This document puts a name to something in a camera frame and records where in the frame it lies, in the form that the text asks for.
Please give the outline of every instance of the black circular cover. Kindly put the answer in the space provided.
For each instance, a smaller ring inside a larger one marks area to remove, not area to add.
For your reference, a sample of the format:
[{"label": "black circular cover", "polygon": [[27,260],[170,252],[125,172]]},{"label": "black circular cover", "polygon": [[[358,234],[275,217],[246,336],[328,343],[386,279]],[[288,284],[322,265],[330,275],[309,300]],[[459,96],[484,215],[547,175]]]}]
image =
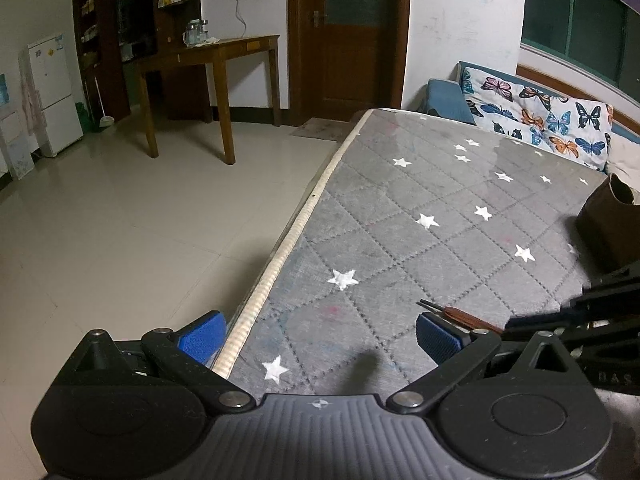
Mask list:
[{"label": "black circular cover", "polygon": [[139,385],[54,384],[33,415],[31,435],[49,470],[133,480],[183,459],[205,423],[189,390],[149,377]]},{"label": "black circular cover", "polygon": [[441,434],[464,462],[503,478],[564,478],[588,471],[610,438],[593,388],[560,384],[555,372],[466,384],[437,413]]}]

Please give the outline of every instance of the wooden table leg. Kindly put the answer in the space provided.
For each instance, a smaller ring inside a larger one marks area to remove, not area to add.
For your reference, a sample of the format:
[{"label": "wooden table leg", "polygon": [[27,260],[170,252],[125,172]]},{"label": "wooden table leg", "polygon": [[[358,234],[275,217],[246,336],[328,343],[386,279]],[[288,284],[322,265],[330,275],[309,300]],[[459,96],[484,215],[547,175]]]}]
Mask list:
[{"label": "wooden table leg", "polygon": [[158,153],[158,142],[154,131],[154,118],[151,115],[151,104],[149,103],[149,92],[146,89],[146,74],[138,72],[138,83],[140,85],[140,108],[145,121],[146,143],[149,145],[149,156],[156,158]]},{"label": "wooden table leg", "polygon": [[234,138],[231,131],[231,111],[229,110],[229,90],[226,82],[226,60],[221,56],[213,59],[213,84],[216,88],[218,101],[218,115],[220,116],[220,130],[222,131],[222,145],[225,148],[225,162],[236,163]]},{"label": "wooden table leg", "polygon": [[280,110],[280,76],[278,71],[278,43],[269,49],[269,75],[271,79],[271,103],[273,104],[273,125],[282,126]]}]

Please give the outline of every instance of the orange butterfly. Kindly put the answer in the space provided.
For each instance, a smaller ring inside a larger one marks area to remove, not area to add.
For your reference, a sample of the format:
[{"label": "orange butterfly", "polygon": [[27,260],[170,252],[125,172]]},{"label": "orange butterfly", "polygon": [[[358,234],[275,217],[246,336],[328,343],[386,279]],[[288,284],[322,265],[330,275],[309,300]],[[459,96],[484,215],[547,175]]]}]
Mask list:
[{"label": "orange butterfly", "polygon": [[532,117],[529,114],[529,110],[527,110],[526,108],[522,109],[522,122],[524,124],[535,124],[536,128],[540,131],[544,130],[545,128],[545,120],[542,117]]},{"label": "orange butterfly", "polygon": [[569,151],[574,154],[575,158],[578,158],[578,145],[572,140],[564,142],[564,140],[558,139],[557,137],[549,137],[549,140],[554,144],[559,153],[564,155]]}]

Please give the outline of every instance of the door frame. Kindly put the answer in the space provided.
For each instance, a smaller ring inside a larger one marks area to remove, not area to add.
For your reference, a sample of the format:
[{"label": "door frame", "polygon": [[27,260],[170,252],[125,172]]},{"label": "door frame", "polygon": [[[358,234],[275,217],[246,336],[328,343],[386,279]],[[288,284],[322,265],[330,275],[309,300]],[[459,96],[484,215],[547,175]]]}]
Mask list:
[{"label": "door frame", "polygon": [[[289,121],[293,126],[303,124],[308,118],[302,115],[302,12],[301,0],[287,0],[287,42],[289,61]],[[409,39],[409,10],[411,0],[398,0],[394,64],[391,77],[392,108],[402,104],[406,48]]]}]

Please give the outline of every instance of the window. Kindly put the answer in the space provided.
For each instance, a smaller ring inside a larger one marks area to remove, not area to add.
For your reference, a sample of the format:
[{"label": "window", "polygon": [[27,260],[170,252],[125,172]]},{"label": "window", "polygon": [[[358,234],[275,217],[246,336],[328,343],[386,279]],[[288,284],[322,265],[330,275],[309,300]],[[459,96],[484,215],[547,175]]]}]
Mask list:
[{"label": "window", "polygon": [[522,41],[640,102],[640,16],[619,0],[525,0]]}]

